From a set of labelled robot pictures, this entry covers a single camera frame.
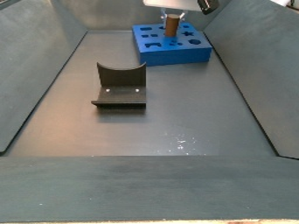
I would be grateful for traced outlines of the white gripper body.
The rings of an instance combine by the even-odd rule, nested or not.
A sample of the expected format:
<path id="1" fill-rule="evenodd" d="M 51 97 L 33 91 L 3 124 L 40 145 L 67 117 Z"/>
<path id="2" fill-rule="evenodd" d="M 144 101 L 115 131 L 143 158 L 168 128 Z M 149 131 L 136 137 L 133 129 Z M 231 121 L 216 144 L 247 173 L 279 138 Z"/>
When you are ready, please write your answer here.
<path id="1" fill-rule="evenodd" d="M 145 6 L 187 10 L 187 11 L 200 11 L 200 6 L 197 0 L 143 0 Z"/>

